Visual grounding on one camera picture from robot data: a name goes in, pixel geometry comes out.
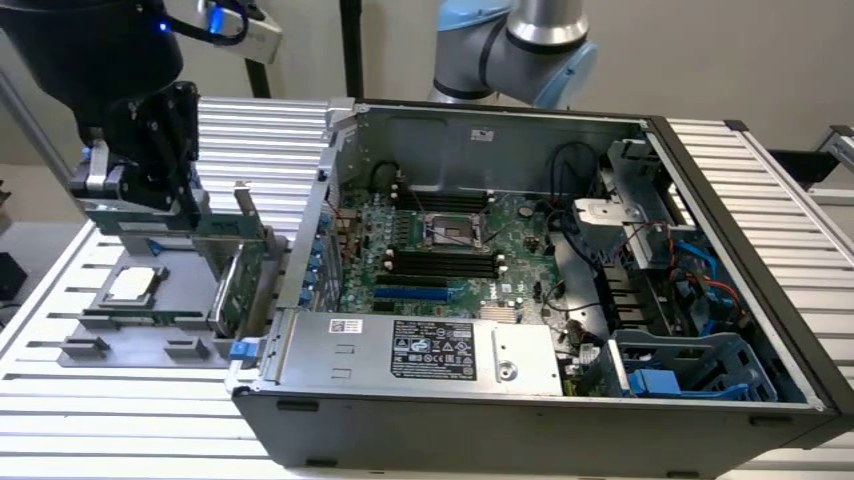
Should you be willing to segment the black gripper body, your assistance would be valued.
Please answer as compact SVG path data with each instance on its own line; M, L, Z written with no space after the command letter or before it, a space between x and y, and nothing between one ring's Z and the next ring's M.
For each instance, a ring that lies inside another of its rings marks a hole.
M131 128L119 111L183 69L161 1L4 1L1 29L40 89L72 111L81 139Z

